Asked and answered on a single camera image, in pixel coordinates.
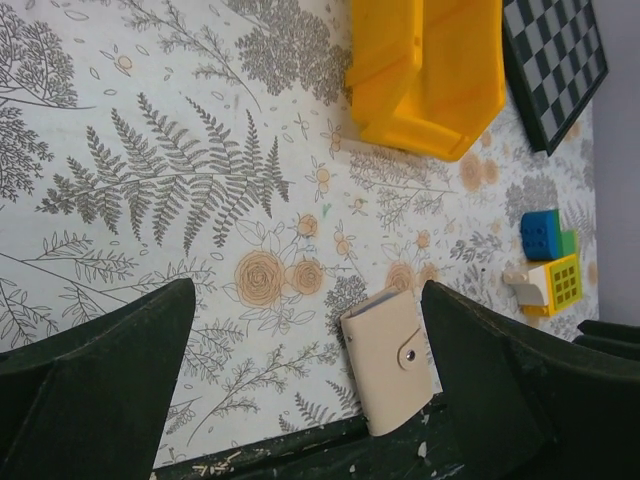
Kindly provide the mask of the yellow plastic bin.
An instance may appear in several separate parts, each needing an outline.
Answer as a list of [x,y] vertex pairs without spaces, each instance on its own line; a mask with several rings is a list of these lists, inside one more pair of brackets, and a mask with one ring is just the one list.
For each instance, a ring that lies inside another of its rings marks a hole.
[[361,140],[459,160],[506,103],[502,18],[497,0],[352,2]]

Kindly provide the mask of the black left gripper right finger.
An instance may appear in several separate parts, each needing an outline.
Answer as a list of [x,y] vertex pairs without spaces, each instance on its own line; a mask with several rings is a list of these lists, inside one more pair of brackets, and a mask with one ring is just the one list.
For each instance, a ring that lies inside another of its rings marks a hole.
[[635,479],[639,330],[586,320],[567,341],[434,281],[421,307],[474,479]]

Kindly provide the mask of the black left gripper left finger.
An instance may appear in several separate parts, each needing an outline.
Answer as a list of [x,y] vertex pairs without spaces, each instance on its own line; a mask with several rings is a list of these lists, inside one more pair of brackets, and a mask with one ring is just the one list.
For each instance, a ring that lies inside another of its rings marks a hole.
[[147,479],[195,314],[179,279],[1,355],[4,479]]

